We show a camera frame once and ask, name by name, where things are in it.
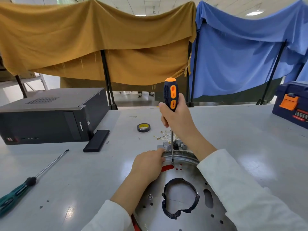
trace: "white lab coat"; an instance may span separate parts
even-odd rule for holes
[[[308,231],[308,224],[279,198],[268,193],[225,150],[217,150],[197,166],[238,231]],[[129,214],[106,200],[82,231],[125,231]]]

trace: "screwdriver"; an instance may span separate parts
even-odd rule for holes
[[[44,173],[54,163],[56,163],[68,151],[69,151],[69,149],[67,149],[65,152],[63,152],[57,159],[55,159],[46,168],[44,168],[42,171],[40,171],[39,174],[37,174],[35,177],[27,178],[27,180],[24,183],[22,183],[20,186],[16,187],[9,194],[0,198],[0,216],[3,216],[8,211],[10,211],[21,200],[21,198],[26,194],[28,189],[31,186],[34,186],[36,184],[37,177],[40,176],[42,173]]]
[[[175,78],[167,78],[164,84],[164,98],[165,103],[173,112],[177,107],[179,100],[179,88]],[[173,131],[171,130],[171,161],[173,162]]]

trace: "ceiling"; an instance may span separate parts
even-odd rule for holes
[[[133,15],[147,16],[161,14],[188,1],[194,1],[198,5],[201,0],[98,0]],[[241,18],[262,18],[290,5],[297,0],[203,0],[218,9]],[[246,14],[262,10],[263,13],[256,16]]]

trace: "black power bank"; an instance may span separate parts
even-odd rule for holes
[[[98,130],[93,138],[88,142],[83,152],[99,152],[106,141],[110,130]]]

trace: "person's left hand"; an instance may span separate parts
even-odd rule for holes
[[[158,178],[161,172],[161,164],[165,161],[161,157],[164,149],[143,152],[136,156],[130,174],[138,175],[146,180],[148,184]]]

